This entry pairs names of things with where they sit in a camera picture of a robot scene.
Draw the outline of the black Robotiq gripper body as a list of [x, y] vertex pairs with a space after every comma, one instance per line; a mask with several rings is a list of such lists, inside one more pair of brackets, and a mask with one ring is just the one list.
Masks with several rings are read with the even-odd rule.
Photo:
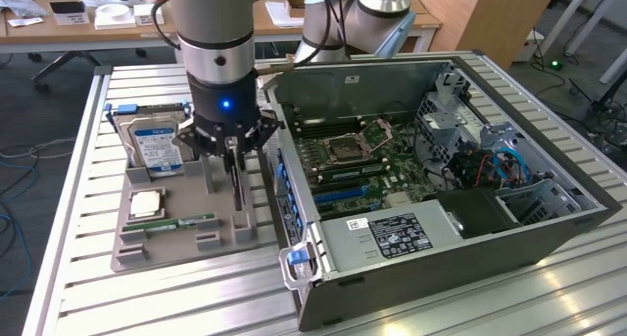
[[212, 152], [226, 150], [226, 139], [236, 138], [237, 150], [249, 152], [268, 138], [268, 116], [256, 103], [256, 74], [226, 84], [205, 84], [186, 75], [193, 103], [193, 127], [214, 144]]

